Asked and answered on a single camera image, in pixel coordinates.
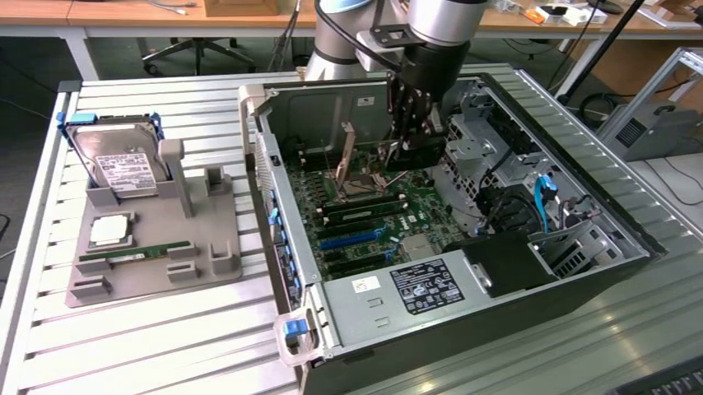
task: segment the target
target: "white aluminum rail table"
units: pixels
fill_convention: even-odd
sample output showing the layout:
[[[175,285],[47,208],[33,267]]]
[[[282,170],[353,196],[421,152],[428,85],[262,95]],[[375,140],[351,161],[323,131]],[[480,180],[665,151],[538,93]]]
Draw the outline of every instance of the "white aluminum rail table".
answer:
[[[558,106],[510,67],[482,65],[468,71],[492,72],[514,94],[540,95]],[[166,136],[186,140],[185,168],[195,173],[206,165],[225,164],[237,181],[246,274],[225,286],[81,309],[65,306],[86,176],[53,123],[0,309],[0,336],[10,339],[3,395],[297,393],[295,371],[279,362],[273,340],[278,312],[245,178],[237,91],[246,83],[297,79],[295,73],[279,73],[94,81],[79,93],[59,94],[55,112],[158,111]],[[544,122],[584,128],[576,118],[561,117]],[[703,244],[692,231],[697,229],[682,226],[662,196],[662,203],[652,200],[634,183],[642,181],[634,172],[602,168],[600,157],[589,154],[598,151],[594,143],[585,144],[584,136],[556,139],[568,151],[581,152],[585,167],[670,256],[573,314],[354,395],[605,393],[703,351]]]

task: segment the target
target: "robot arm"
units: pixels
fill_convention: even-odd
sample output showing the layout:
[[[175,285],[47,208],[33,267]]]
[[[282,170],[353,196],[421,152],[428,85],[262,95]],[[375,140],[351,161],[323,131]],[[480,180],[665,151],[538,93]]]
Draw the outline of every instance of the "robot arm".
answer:
[[[389,69],[397,159],[442,130],[440,102],[458,79],[488,2],[412,0],[406,13],[398,0],[315,0],[321,23],[307,79]]]

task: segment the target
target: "green circuit board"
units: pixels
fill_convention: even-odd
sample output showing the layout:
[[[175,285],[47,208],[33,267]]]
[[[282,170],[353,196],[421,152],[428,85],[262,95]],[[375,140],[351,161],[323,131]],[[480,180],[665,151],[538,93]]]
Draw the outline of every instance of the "green circuit board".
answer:
[[[354,177],[370,178],[370,174],[359,176],[363,160],[363,155],[361,155],[353,164],[351,179]],[[341,196],[334,181],[334,170],[306,172],[295,165],[287,167],[309,241],[326,280],[347,277],[379,267],[412,262],[414,255],[404,248],[402,243],[409,236],[425,235],[428,246],[424,247],[422,252],[430,253],[433,250],[434,254],[441,253],[449,243],[465,239],[452,213],[446,210],[446,204],[440,193],[432,184],[426,184],[429,176],[424,170],[410,170],[387,188],[379,188],[375,184],[375,190],[371,185],[366,184],[355,188],[357,194],[354,196]],[[402,172],[379,172],[377,179],[381,176],[389,182],[400,175]],[[325,236],[327,230],[345,229],[343,225],[326,225],[325,216],[319,213],[321,207],[335,207],[335,205],[346,202],[365,202],[374,198],[400,196],[400,194],[406,195],[405,202],[408,205],[404,205],[404,208],[400,208],[401,204],[396,205],[394,203],[386,206],[394,206],[393,208],[398,208],[398,211],[402,212],[390,215],[383,213],[378,218],[369,220],[359,218],[355,224],[366,226],[363,231],[321,237]],[[361,207],[358,214],[369,215],[375,212],[374,210],[377,208]],[[373,241],[337,249],[323,250],[321,248],[321,244],[326,240],[369,234],[374,230],[381,232],[381,236]]]

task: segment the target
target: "blue expansion slot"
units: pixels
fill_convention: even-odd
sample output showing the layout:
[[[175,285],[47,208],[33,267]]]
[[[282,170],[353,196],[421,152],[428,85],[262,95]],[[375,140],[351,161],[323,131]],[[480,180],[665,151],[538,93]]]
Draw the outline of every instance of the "blue expansion slot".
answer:
[[[326,240],[321,243],[321,250],[327,251],[329,249],[341,249],[342,247],[347,247],[350,245],[362,244],[362,243],[367,243],[374,240],[379,240],[385,230],[386,230],[386,226],[383,228],[374,230],[370,233],[347,236],[347,237],[343,237],[342,239]]]

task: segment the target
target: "hard disk drive label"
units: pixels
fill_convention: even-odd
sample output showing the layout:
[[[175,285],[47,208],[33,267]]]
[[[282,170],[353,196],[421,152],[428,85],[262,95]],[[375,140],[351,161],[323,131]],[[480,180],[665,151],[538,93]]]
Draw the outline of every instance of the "hard disk drive label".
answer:
[[[394,270],[392,277],[408,312],[413,315],[464,300],[458,283],[442,259]]]
[[[157,188],[146,153],[97,156],[97,160],[115,192]]]

